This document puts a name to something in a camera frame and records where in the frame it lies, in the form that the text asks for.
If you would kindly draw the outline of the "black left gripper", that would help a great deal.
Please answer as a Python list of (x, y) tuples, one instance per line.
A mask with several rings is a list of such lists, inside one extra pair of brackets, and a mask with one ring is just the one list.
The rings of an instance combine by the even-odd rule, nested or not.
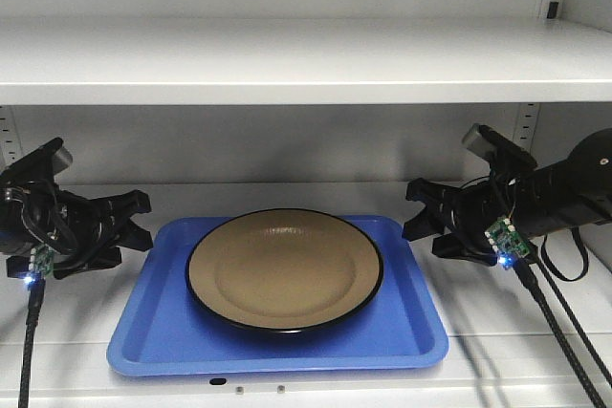
[(56, 196), (60, 253), (65, 258), (54, 262), (55, 279), (115, 268), (122, 262), (120, 247), (137, 251), (153, 247), (150, 232), (131, 220), (135, 214), (151, 211), (149, 196), (143, 191), (95, 199), (68, 191), (59, 191)]

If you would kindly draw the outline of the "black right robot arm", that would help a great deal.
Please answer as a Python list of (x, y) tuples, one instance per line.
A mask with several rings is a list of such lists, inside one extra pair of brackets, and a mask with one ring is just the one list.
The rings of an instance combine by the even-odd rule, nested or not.
[(485, 232), (500, 217), (527, 239), (610, 222), (610, 130), (589, 135), (565, 160), (543, 168), (485, 124), (474, 124), (462, 143), (489, 164), (489, 176), (465, 187), (409, 182), (406, 198), (425, 207), (404, 223), (407, 241), (432, 236), (439, 258), (493, 266), (496, 256)]

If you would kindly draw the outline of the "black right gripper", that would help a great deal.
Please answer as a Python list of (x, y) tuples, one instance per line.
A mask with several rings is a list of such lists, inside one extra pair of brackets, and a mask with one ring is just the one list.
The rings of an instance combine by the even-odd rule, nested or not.
[(446, 258), (480, 265), (496, 265), (497, 255), (485, 231), (500, 217), (510, 215), (508, 198), (493, 173), (460, 187), (430, 182), (423, 178), (407, 184), (405, 199), (427, 207), (448, 206), (449, 213), (423, 209), (406, 221), (402, 237), (417, 241), (432, 235), (444, 236), (448, 226), (449, 255)]

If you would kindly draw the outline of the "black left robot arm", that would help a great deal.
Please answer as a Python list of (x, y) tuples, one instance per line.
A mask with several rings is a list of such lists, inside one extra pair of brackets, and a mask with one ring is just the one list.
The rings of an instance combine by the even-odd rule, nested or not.
[(1, 180), (1, 253), (7, 275), (25, 279), (39, 272), (60, 280), (110, 269), (124, 248), (153, 247), (149, 231), (132, 221), (151, 211), (140, 190), (87, 199), (61, 190), (51, 178)]

